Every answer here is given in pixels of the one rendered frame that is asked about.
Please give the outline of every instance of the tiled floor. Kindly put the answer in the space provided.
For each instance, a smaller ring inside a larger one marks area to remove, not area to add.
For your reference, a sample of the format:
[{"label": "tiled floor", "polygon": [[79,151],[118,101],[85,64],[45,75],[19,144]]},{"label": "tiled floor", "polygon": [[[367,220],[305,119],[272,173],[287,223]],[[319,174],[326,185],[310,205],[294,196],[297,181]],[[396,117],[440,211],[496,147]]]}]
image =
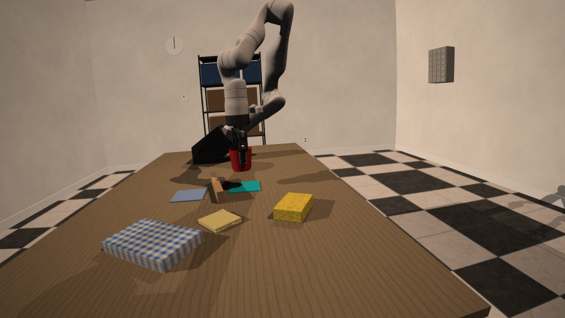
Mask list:
[{"label": "tiled floor", "polygon": [[[565,317],[565,209],[401,151],[316,157],[481,294],[489,317]],[[132,173],[1,233],[0,267]]]}]

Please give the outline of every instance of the blue sticky note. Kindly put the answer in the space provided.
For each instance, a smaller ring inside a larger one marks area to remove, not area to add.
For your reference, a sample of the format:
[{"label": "blue sticky note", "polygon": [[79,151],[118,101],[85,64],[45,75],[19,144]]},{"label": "blue sticky note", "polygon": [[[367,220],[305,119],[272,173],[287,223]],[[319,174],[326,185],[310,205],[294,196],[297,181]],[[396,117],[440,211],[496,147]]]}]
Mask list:
[{"label": "blue sticky note", "polygon": [[200,201],[204,198],[207,188],[193,189],[193,190],[180,190],[175,193],[171,202],[185,202],[185,201]]},{"label": "blue sticky note", "polygon": [[240,192],[252,192],[252,191],[260,191],[261,186],[259,185],[259,181],[243,181],[240,186],[237,188],[231,188],[228,193],[240,193]]}]

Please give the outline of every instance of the red bucket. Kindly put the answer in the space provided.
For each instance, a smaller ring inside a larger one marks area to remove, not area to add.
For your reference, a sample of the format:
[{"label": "red bucket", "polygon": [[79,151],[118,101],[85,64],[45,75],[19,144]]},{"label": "red bucket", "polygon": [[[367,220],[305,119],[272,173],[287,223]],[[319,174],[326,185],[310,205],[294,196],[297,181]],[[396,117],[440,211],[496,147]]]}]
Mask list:
[{"label": "red bucket", "polygon": [[241,169],[240,152],[237,150],[237,148],[229,149],[229,158],[232,161],[232,169],[235,172],[251,170],[251,147],[247,147],[247,163],[245,164],[243,170]]}]

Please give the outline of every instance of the wooden table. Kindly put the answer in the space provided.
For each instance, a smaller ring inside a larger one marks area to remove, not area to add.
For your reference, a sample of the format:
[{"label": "wooden table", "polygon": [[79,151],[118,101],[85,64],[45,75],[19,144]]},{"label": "wooden table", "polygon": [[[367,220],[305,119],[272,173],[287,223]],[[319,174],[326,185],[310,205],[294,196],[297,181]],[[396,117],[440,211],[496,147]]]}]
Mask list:
[{"label": "wooden table", "polygon": [[[295,143],[253,146],[248,172],[166,153],[0,268],[2,317],[486,317],[484,300]],[[214,204],[210,172],[261,191]],[[169,203],[208,187],[202,201]],[[287,192],[314,195],[304,223],[272,219]],[[217,234],[197,219],[224,208]],[[143,218],[204,231],[168,273],[102,251]]]}]

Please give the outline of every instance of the checkered box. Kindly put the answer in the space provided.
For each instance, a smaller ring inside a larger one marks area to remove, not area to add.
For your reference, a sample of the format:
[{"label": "checkered box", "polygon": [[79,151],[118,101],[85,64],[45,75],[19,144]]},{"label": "checkered box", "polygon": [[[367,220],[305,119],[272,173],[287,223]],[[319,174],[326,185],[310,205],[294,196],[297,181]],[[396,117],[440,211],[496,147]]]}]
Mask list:
[{"label": "checkered box", "polygon": [[102,241],[104,252],[166,273],[204,241],[201,230],[142,219]]}]

